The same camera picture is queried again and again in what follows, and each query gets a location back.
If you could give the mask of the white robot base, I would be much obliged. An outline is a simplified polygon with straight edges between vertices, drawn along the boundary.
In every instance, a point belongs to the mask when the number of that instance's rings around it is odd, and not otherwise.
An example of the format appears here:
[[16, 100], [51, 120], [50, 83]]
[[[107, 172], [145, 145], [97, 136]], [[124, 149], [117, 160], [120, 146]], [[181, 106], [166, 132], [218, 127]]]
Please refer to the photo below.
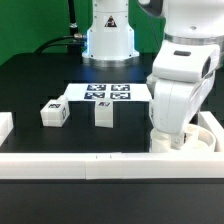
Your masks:
[[134, 64], [134, 30], [129, 25], [129, 0], [92, 0], [93, 21], [87, 31], [83, 62], [98, 67]]

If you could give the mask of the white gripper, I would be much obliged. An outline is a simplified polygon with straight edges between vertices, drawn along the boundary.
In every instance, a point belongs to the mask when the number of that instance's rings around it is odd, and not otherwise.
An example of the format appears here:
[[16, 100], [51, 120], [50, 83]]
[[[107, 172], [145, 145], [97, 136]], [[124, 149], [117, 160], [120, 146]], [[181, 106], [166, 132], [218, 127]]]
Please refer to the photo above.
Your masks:
[[214, 72], [196, 83], [158, 78], [149, 101], [153, 126], [160, 132], [181, 135], [208, 96], [214, 81]]

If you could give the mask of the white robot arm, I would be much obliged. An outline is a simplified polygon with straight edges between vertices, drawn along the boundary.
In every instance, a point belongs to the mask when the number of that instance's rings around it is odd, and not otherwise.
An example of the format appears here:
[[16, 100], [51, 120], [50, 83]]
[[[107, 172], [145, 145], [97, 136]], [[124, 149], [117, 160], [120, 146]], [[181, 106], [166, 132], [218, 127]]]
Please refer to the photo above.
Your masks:
[[150, 117], [164, 133], [180, 135], [211, 91], [224, 56], [224, 0], [137, 0], [165, 19], [164, 39], [148, 81]]

